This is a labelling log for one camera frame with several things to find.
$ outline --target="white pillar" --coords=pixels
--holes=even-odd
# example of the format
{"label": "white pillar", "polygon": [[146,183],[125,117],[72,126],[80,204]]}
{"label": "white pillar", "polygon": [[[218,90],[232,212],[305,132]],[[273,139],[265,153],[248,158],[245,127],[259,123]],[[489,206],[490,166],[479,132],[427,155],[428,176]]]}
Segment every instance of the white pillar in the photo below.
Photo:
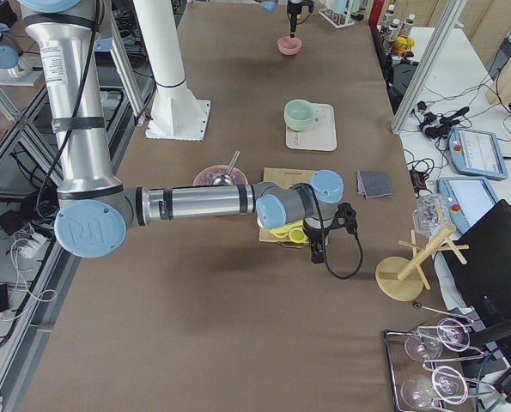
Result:
{"label": "white pillar", "polygon": [[133,0],[133,4],[157,82],[146,136],[203,140],[210,103],[196,100],[186,84],[171,1]]}

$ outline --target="black monitor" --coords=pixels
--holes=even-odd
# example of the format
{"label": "black monitor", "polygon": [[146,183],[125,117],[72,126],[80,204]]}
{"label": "black monitor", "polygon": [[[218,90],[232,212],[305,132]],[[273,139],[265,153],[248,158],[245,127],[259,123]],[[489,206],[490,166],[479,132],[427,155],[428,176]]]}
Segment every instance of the black monitor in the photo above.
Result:
{"label": "black monitor", "polygon": [[[501,200],[458,241],[469,245],[463,265],[452,252],[444,258],[468,306],[487,328],[511,322],[511,207]],[[511,334],[496,340],[511,365]]]}

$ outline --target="white table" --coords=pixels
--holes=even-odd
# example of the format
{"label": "white table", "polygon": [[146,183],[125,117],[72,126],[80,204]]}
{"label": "white table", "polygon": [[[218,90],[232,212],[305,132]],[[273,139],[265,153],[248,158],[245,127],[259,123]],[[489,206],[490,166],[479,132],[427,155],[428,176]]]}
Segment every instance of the white table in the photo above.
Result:
{"label": "white table", "polygon": [[[433,30],[432,27],[413,28],[411,33],[416,41],[416,46],[413,50],[415,60],[418,60],[423,55],[424,48],[429,43]],[[488,81],[486,84],[489,86],[492,84],[492,81],[488,77],[488,72],[482,65],[477,53],[473,50],[471,43],[466,38],[463,31],[456,28],[452,31],[446,47],[437,60],[427,80],[425,89],[420,93],[419,100],[430,102],[441,100],[441,96],[456,96],[472,86],[477,86],[484,80]],[[500,141],[500,147],[503,156],[511,156],[511,117],[507,118],[508,113],[502,106],[490,108],[490,104],[485,97],[487,90],[486,87],[482,87],[478,92],[470,92],[453,100],[436,102],[429,110],[433,113],[447,113],[450,111],[453,113],[463,106],[469,106],[470,111],[466,116],[471,118],[472,115],[489,109],[486,113],[471,118],[472,128],[492,131],[496,133],[498,139],[510,140],[510,142]],[[427,138],[420,131],[414,132],[414,130],[418,130],[418,124],[419,122],[414,116],[410,116],[406,122],[404,131],[400,134],[404,148],[410,150],[415,155],[416,159],[428,157],[433,159],[437,166],[440,166],[442,156],[435,148],[435,141]],[[441,142],[441,148],[444,148],[446,144],[447,142],[445,140]],[[412,161],[411,154],[405,153],[405,157],[406,161]],[[504,198],[508,203],[511,203],[511,161],[506,161],[506,164],[508,178],[503,181],[491,180],[490,183],[499,198]],[[458,174],[450,163],[441,170],[434,170],[431,173],[430,179],[427,182],[428,187],[430,190],[436,192],[436,179],[439,177],[456,175]],[[448,309],[466,306],[465,302],[463,302],[459,296],[452,275],[441,254],[436,257],[435,269],[441,283],[442,296]],[[498,378],[501,374],[502,373],[488,375],[485,380],[493,382],[493,380]],[[491,405],[493,400],[493,397],[488,399],[483,397],[484,404],[487,407]],[[511,404],[500,404],[494,410],[511,412]]]}

